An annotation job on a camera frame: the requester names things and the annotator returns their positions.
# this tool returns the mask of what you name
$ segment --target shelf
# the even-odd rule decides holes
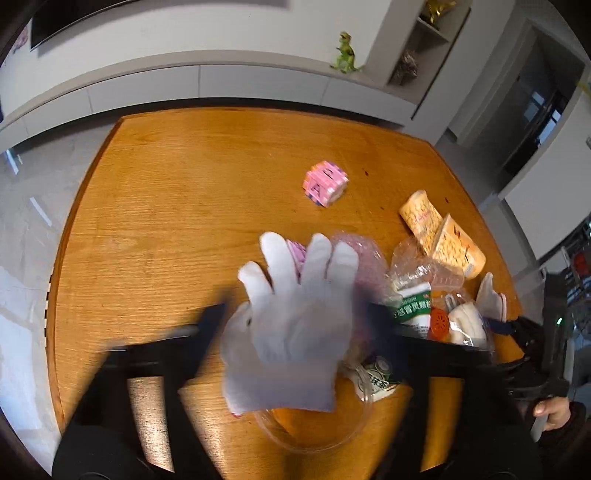
[[[417,18],[404,50],[411,50],[415,53],[418,76],[414,79],[407,79],[402,85],[388,81],[384,87],[387,92],[416,105],[421,103],[446,61],[471,4],[472,0],[457,0],[457,7],[439,19],[438,28],[420,17]]]
[[[441,38],[443,41],[451,41],[447,38],[443,33],[441,33],[438,29],[436,29],[431,24],[425,22],[422,18],[417,18],[417,26],[421,28],[423,31],[435,35],[436,37]]]

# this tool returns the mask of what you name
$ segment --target wood grain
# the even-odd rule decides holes
[[[61,266],[64,260],[64,254],[66,253],[66,247],[68,245],[68,240],[70,238],[70,232],[72,231],[72,224],[74,223],[74,218],[76,217],[76,213],[78,212],[78,207],[80,206],[80,202],[82,201],[82,197],[86,191],[88,183],[92,178],[92,174],[95,172],[96,166],[99,164],[99,160],[103,156],[106,148],[111,143],[111,139],[119,129],[122,120],[120,119],[111,129],[105,141],[100,146],[99,151],[96,154],[96,157],[91,162],[88,170],[86,171],[86,175],[82,179],[80,187],[76,192],[76,196],[74,197],[74,202],[72,203],[72,208],[70,209],[70,213],[68,214],[68,218],[66,219],[66,224],[64,225],[64,231],[61,235],[60,244],[57,247],[57,254],[56,254],[56,261],[53,266],[53,273],[50,278],[50,288],[49,288],[49,296],[47,297],[47,324],[46,324],[46,355],[47,355],[47,369],[48,369],[48,377],[49,377],[49,384],[50,384],[50,392],[51,392],[51,402],[53,403],[53,409],[56,412],[56,420],[57,426],[61,432],[64,431],[66,427],[66,420],[64,417],[64,411],[61,406],[61,399],[60,399],[60,390],[57,383],[57,374],[56,374],[56,346],[55,346],[55,332],[56,332],[56,303],[57,303],[57,292],[60,286],[60,277],[61,277]]]
[[[321,160],[339,165],[350,180],[345,195],[327,209],[301,188],[306,171]],[[57,383],[67,419],[100,361],[97,352],[113,341],[158,338],[186,322],[215,300],[219,287],[237,283],[241,265],[262,263],[261,233],[275,231],[306,244],[315,232],[354,232],[376,240],[389,259],[410,235],[398,208],[420,189],[484,252],[485,272],[494,273],[496,288],[507,295],[509,317],[520,312],[477,208],[424,141],[306,113],[183,109],[125,117],[95,167],[70,215],[54,273],[59,287],[52,285],[50,296],[48,335],[54,338],[48,357],[54,349],[57,379],[52,389]],[[469,293],[476,294],[479,282],[468,282]],[[183,398],[227,479],[367,478],[411,397],[401,387],[377,402],[362,433],[343,447],[295,456],[268,440],[251,415],[236,419],[228,413],[222,375],[214,345]],[[170,468],[157,380],[136,381],[131,390],[148,458]],[[457,404],[460,390],[452,379],[434,379],[425,467],[447,455],[455,418],[450,405]]]

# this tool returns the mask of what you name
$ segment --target plastic container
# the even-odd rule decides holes
[[[355,383],[363,398],[355,393]],[[372,384],[361,365],[339,367],[335,382],[336,408],[318,412],[276,408],[254,413],[256,422],[278,445],[294,453],[317,453],[333,449],[354,438],[371,412]]]

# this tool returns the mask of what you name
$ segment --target pink cube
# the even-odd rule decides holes
[[[316,205],[328,207],[345,191],[349,179],[347,174],[334,163],[324,161],[314,165],[306,173],[304,190]]]

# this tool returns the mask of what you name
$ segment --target white wall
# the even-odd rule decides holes
[[[331,62],[339,33],[363,64],[390,0],[277,0],[279,6],[142,0],[90,17],[0,68],[4,115],[62,82],[121,61],[192,50],[251,50]]]
[[[531,35],[534,33],[525,14],[521,9],[514,8],[499,43],[449,124],[449,129],[457,136],[458,144],[469,147],[490,120],[534,44],[535,39],[530,38]]]
[[[589,64],[589,56],[566,20],[548,0],[517,0],[517,5],[537,28]]]
[[[473,0],[451,53],[405,133],[437,143],[481,74],[514,6],[515,0]]]
[[[591,149],[585,143],[591,135],[591,99],[578,89],[571,101],[573,109],[555,139],[505,196],[536,258],[591,211]]]

